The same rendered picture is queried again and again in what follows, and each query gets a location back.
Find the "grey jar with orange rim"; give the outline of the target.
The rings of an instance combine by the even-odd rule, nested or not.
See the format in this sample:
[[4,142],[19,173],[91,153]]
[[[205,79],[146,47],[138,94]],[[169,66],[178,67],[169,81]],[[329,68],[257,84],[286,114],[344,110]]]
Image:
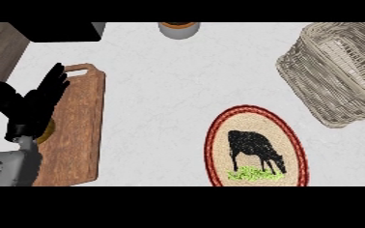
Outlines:
[[158,23],[158,28],[162,33],[162,35],[174,40],[183,40],[187,39],[195,35],[199,29],[199,23],[197,22],[189,22],[184,24],[171,24],[166,22]]

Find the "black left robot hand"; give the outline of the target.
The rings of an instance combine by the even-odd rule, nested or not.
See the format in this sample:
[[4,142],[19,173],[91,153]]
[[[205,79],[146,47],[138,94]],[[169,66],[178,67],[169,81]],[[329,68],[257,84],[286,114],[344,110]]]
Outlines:
[[0,112],[8,118],[4,135],[8,142],[14,142],[22,136],[35,139],[42,135],[67,85],[60,63],[54,64],[38,87],[25,96],[0,81]]

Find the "oval cow placemat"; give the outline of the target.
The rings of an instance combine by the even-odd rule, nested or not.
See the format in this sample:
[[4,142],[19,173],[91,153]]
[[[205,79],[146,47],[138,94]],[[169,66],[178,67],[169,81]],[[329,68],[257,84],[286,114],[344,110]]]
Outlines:
[[212,186],[307,186],[298,136],[283,120],[254,105],[233,106],[215,118],[203,160]]

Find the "black appliance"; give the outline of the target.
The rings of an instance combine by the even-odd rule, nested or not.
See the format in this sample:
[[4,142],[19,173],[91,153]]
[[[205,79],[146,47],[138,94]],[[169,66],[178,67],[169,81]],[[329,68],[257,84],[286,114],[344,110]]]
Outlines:
[[81,43],[101,39],[103,22],[11,22],[33,43]]

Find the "brown wooden panel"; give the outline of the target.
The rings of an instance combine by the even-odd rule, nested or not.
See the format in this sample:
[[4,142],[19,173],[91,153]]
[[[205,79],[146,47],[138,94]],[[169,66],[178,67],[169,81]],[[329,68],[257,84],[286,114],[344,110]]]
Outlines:
[[0,22],[0,81],[7,81],[28,44],[28,38],[13,25]]

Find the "brown wooden cutting board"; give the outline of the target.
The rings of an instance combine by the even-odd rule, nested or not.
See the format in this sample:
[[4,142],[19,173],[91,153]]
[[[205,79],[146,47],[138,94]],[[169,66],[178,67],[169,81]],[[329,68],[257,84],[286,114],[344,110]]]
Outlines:
[[66,66],[70,76],[54,108],[56,130],[38,145],[42,161],[33,186],[67,186],[98,176],[104,73],[91,64]]

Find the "pale wicker basket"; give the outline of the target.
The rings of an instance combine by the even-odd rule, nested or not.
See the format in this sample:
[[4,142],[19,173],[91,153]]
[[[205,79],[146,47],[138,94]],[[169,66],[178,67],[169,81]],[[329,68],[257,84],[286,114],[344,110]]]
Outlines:
[[323,126],[365,120],[365,22],[308,24],[276,69]]

